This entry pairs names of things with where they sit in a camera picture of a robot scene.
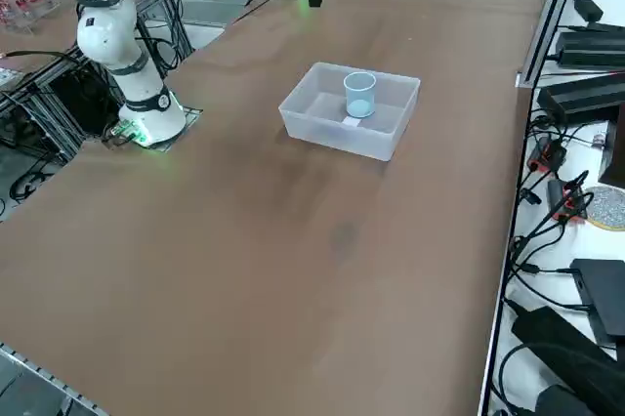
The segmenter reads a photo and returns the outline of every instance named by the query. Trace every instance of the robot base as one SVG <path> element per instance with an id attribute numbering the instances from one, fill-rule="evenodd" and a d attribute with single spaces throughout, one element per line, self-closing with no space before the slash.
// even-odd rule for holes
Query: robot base
<path id="1" fill-rule="evenodd" d="M 165 111 L 133 111 L 126 105 L 119 110 L 119 123 L 111 130 L 114 136 L 132 139 L 139 146 L 150 147 L 180 135 L 187 125 L 185 111 L 170 92 L 171 104 Z"/>

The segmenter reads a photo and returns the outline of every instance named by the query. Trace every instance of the circular mat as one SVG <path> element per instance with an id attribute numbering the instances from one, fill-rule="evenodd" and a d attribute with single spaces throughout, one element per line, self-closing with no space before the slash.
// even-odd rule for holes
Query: circular mat
<path id="1" fill-rule="evenodd" d="M 625 231 L 625 191 L 615 187 L 584 189 L 595 194 L 588 206 L 588 222 L 600 229 Z"/>

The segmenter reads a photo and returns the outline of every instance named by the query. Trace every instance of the electronic device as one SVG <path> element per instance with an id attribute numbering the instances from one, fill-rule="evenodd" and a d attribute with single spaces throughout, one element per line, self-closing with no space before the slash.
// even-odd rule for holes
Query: electronic device
<path id="1" fill-rule="evenodd" d="M 554 179 L 547 183 L 547 199 L 549 201 L 549 209 L 553 210 L 567 197 L 568 200 L 566 203 L 554 214 L 554 220 L 571 220 L 573 222 L 581 222 L 588 219 L 584 192 L 581 188 L 577 188 L 571 196 L 571 193 L 566 189 L 565 181 Z"/>
<path id="2" fill-rule="evenodd" d="M 536 416 L 597 416 L 571 390 L 554 385 L 541 392 L 536 401 Z"/>
<path id="3" fill-rule="evenodd" d="M 136 141 L 142 146 L 175 138 L 187 123 L 185 112 L 135 39 L 135 0 L 76 1 L 84 8 L 78 21 L 78 47 L 104 67 L 119 87 L 124 97 L 120 120 L 141 128 Z"/>
<path id="4" fill-rule="evenodd" d="M 569 69 L 617 70 L 625 68 L 625 46 L 603 42 L 571 44 L 556 56 L 560 67 Z"/>
<path id="5" fill-rule="evenodd" d="M 598 343 L 625 340 L 625 262 L 576 258 L 575 285 L 584 305 L 593 306 L 590 324 Z"/>
<path id="6" fill-rule="evenodd" d="M 562 32 L 556 42 L 556 52 L 560 53 L 573 46 L 596 45 L 625 47 L 625 32 L 581 31 Z"/>
<path id="7" fill-rule="evenodd" d="M 557 124 L 616 121 L 623 102 L 625 73 L 545 86 L 538 93 L 538 104 L 551 112 Z"/>
<path id="8" fill-rule="evenodd" d="M 566 148 L 560 140 L 543 136 L 527 158 L 527 167 L 539 172 L 558 172 L 566 159 Z"/>
<path id="9" fill-rule="evenodd" d="M 616 121 L 607 124 L 599 173 L 602 184 L 625 188 L 625 111 L 619 111 Z"/>
<path id="10" fill-rule="evenodd" d="M 577 14 L 586 22 L 599 22 L 604 16 L 602 8 L 593 0 L 573 0 Z"/>
<path id="11" fill-rule="evenodd" d="M 552 309 L 513 309 L 518 315 L 514 335 L 590 410 L 600 416 L 625 416 L 625 373 L 619 363 Z"/>
<path id="12" fill-rule="evenodd" d="M 625 32 L 625 27 L 620 25 L 611 25 L 609 23 L 591 22 L 586 25 L 586 30 L 595 32 Z"/>

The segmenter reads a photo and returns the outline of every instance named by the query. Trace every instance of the white label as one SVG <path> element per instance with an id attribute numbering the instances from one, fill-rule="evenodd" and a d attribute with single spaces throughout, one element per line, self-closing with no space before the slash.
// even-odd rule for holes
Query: white label
<path id="1" fill-rule="evenodd" d="M 360 124 L 361 121 L 362 119 L 360 118 L 353 118 L 352 116 L 346 116 L 345 119 L 343 120 L 343 124 L 356 127 Z"/>

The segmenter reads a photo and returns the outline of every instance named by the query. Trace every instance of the tabletop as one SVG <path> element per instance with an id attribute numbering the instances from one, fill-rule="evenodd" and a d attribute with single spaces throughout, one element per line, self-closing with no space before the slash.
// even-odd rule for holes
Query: tabletop
<path id="1" fill-rule="evenodd" d="M 0 336 L 115 415 L 475 414 L 543 0 L 272 0 L 0 230 Z M 315 62 L 421 78 L 391 162 L 291 140 Z"/>

